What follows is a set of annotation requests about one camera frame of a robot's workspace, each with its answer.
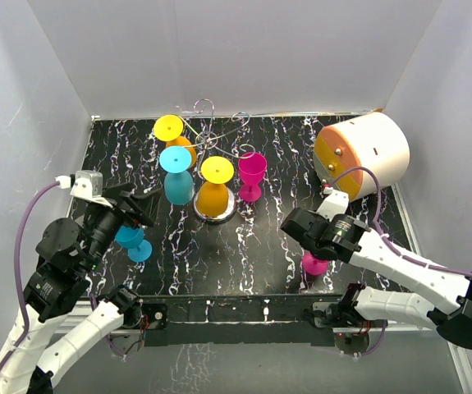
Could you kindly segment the orange wine glass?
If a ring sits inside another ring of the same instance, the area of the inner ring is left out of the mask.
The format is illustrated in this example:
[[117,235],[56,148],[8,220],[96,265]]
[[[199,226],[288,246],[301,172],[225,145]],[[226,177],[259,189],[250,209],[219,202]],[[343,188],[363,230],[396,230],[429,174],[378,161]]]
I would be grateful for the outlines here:
[[215,218],[227,211],[229,201],[227,183],[233,178],[234,171],[231,162],[222,156],[212,156],[204,160],[200,167],[204,183],[195,202],[200,214]]
[[197,153],[192,143],[183,135],[184,122],[174,114],[163,115],[156,120],[153,127],[154,136],[165,143],[165,147],[181,146],[186,148],[191,155],[191,165],[196,164]]

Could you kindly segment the pink wine glass front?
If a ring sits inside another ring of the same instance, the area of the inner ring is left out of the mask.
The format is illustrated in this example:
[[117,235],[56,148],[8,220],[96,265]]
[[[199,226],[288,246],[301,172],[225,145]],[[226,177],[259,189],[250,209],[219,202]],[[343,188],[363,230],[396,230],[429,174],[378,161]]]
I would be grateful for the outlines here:
[[329,262],[315,258],[310,252],[305,252],[301,262],[305,272],[313,276],[322,275],[328,270]]

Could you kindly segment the orange wine glass front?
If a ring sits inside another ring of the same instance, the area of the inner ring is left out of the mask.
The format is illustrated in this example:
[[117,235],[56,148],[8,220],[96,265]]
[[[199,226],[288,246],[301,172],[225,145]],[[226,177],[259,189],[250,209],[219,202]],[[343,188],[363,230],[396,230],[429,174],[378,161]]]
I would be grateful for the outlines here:
[[204,183],[195,202],[200,214],[215,218],[227,211],[229,201],[227,183],[233,178],[234,171],[231,162],[222,156],[212,156],[204,160],[200,167]]

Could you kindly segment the pink wine glass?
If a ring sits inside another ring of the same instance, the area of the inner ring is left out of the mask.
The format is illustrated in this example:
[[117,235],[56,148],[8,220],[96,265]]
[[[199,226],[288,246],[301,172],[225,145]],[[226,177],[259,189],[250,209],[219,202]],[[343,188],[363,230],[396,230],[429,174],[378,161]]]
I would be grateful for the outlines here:
[[239,196],[247,203],[257,201],[262,194],[259,183],[267,170],[267,159],[261,153],[245,153],[238,162],[242,186]]
[[322,275],[328,270],[329,262],[315,258],[310,252],[305,252],[301,262],[305,272],[313,276]]

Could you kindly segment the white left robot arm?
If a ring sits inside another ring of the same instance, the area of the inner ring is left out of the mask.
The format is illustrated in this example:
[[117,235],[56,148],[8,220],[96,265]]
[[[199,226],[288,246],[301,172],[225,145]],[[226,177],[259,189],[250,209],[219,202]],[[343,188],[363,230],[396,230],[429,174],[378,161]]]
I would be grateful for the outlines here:
[[155,224],[161,190],[135,195],[130,183],[85,196],[81,222],[52,221],[36,246],[37,268],[27,283],[21,279],[21,242],[39,199],[60,181],[38,191],[20,221],[13,252],[19,310],[0,350],[0,393],[50,393],[76,361],[112,331],[132,328],[143,318],[140,296],[119,285],[101,295],[93,312],[61,340],[53,334],[87,291],[87,273],[95,270],[122,227],[143,231]]

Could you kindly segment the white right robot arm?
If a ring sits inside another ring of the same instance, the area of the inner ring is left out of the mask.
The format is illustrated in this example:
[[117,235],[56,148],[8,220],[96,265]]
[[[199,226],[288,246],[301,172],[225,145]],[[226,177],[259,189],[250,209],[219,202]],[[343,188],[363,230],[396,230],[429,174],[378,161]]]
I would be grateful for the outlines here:
[[472,271],[421,259],[345,213],[325,218],[295,208],[281,229],[316,259],[349,263],[406,288],[394,293],[367,286],[348,291],[338,307],[344,323],[355,326],[362,320],[394,320],[414,324],[472,350]]

